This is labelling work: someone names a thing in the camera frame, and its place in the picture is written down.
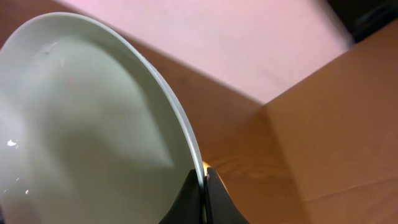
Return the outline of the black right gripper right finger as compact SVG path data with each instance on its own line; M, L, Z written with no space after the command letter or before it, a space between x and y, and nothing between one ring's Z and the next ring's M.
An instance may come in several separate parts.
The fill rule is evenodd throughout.
M205 185L206 219L209 224L248 224L233 203L221 178L212 167L207 168Z

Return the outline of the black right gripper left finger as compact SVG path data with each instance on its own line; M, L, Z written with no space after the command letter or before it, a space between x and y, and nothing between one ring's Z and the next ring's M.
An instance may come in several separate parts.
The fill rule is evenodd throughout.
M203 223L202 199L197 173L191 170L173 205L159 224Z

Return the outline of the mint green plate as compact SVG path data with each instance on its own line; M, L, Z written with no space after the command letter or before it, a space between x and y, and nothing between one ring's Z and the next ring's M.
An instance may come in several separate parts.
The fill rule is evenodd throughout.
M89 17L37 16L1 49L1 222L159 223L198 144L177 97Z

